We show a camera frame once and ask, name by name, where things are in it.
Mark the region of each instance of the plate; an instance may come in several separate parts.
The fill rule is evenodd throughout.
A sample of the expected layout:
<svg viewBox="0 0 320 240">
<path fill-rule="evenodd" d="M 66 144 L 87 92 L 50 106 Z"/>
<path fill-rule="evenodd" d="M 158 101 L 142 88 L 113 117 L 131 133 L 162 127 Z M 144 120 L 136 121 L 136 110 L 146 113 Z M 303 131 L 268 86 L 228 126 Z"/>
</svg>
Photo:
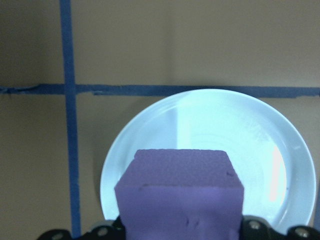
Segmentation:
<svg viewBox="0 0 320 240">
<path fill-rule="evenodd" d="M 283 234 L 310 221 L 316 174 L 308 147 L 281 113 L 254 97 L 192 90 L 135 116 L 114 140 L 103 165 L 105 219 L 119 215 L 114 187 L 138 149 L 223 150 L 244 186 L 243 215 L 261 217 Z"/>
</svg>

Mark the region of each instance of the purple foam block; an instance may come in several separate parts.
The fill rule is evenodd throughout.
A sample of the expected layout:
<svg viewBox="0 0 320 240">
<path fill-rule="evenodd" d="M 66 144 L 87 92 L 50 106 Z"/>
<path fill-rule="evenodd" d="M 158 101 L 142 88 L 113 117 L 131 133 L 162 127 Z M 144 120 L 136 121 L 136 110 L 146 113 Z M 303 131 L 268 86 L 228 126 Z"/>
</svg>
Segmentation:
<svg viewBox="0 0 320 240">
<path fill-rule="evenodd" d="M 239 240 L 244 187 L 218 150 L 138 150 L 115 186 L 127 240 Z"/>
</svg>

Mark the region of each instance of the blue tape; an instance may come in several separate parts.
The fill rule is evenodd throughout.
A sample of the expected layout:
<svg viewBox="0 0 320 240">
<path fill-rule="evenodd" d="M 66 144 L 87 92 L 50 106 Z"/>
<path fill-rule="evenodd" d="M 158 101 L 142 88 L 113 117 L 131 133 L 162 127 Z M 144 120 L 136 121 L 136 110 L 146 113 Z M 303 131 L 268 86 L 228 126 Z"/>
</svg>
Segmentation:
<svg viewBox="0 0 320 240">
<path fill-rule="evenodd" d="M 186 85 L 100 85 L 76 84 L 76 93 L 92 93 L 106 96 L 170 96 L 196 89 L 225 89 L 247 94 L 255 98 L 320 97 L 320 87 L 289 86 L 186 86 Z M 0 94 L 63 95 L 64 84 L 39 84 L 29 87 L 0 86 Z"/>
<path fill-rule="evenodd" d="M 320 96 L 320 87 L 282 86 L 186 86 L 186 85 L 76 85 L 80 93 L 107 96 L 170 96 L 197 89 L 225 89 L 247 94 L 255 98 L 297 98 Z"/>
<path fill-rule="evenodd" d="M 64 94 L 68 137 L 69 187 L 71 208 L 71 232 L 73 238 L 81 236 L 78 133 L 76 111 L 76 83 L 70 0 L 60 0 L 62 50 L 64 66 Z"/>
<path fill-rule="evenodd" d="M 0 94 L 64 95 L 64 84 L 38 84 L 26 87 L 0 86 Z"/>
</svg>

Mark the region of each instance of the beige wall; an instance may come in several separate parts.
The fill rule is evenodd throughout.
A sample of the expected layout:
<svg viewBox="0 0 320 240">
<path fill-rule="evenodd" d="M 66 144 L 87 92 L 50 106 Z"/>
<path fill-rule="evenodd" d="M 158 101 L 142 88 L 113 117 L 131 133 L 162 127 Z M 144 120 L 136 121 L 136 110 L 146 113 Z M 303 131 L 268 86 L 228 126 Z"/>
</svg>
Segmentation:
<svg viewBox="0 0 320 240">
<path fill-rule="evenodd" d="M 320 87 L 320 1 L 71 2 L 77 84 Z M 0 2 L 0 86 L 63 83 L 58 1 Z M 77 96 L 82 231 L 103 219 L 113 140 L 162 97 Z M 300 131 L 320 175 L 320 98 L 263 98 Z M 0 95 L 0 232 L 71 229 L 65 98 Z"/>
</svg>

